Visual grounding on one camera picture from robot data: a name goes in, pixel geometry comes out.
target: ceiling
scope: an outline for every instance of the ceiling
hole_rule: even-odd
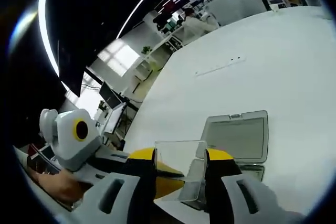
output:
[[[57,43],[72,57],[88,65],[111,43],[140,0],[46,0],[49,41]],[[151,10],[167,0],[144,0],[125,26],[121,36],[142,21]]]

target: person's hand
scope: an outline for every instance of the person's hand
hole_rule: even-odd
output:
[[[35,172],[33,178],[48,194],[61,202],[73,203],[83,197],[80,183],[65,169],[55,175]]]

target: window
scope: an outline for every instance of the window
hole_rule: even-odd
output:
[[[125,44],[124,41],[116,39],[100,52],[98,57],[122,77],[140,55]]]
[[[69,99],[77,108],[86,109],[91,118],[94,117],[99,102],[103,98],[99,94],[100,84],[84,72],[80,97],[77,97],[71,90],[66,93],[66,98]]]

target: desk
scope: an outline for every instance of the desk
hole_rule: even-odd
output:
[[[148,63],[155,62],[155,64],[158,66],[159,69],[163,68],[163,66],[166,64],[166,62],[168,61],[169,57],[173,54],[173,52],[178,50],[178,48],[176,48],[173,45],[173,43],[170,42],[170,40],[175,39],[173,38],[174,33],[179,32],[181,29],[183,29],[183,26],[179,27],[178,29],[173,31],[171,34],[169,34],[166,38],[161,40],[158,44],[156,44],[155,47],[152,49],[152,51],[148,55],[144,56],[143,58],[139,58],[133,64],[130,70],[133,71],[134,69],[137,73],[137,76],[140,76],[140,79],[143,81],[144,79],[148,77],[148,76],[144,76],[143,74],[141,74],[141,68],[144,67],[142,66],[144,61]]]
[[[213,0],[204,9],[216,18],[220,26],[266,11],[262,0]]]
[[[219,68],[231,59],[239,63]],[[263,182],[281,207],[307,214],[336,168],[336,39],[319,7],[291,7],[242,19],[203,36],[162,69],[127,135],[124,151],[155,141],[199,140],[209,116],[267,110]],[[208,215],[156,203],[185,223]]]
[[[107,107],[107,111],[102,112],[99,110],[100,112],[97,112],[95,119],[100,123],[100,125],[97,127],[100,136],[103,136],[105,133],[114,133],[126,106],[126,103],[121,103],[114,109]]]

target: floor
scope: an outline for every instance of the floor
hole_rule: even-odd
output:
[[[147,93],[151,89],[154,81],[157,79],[160,72],[161,71],[153,71],[145,81],[140,83],[140,85],[136,88],[136,90],[133,93],[135,100],[143,101],[145,99]]]

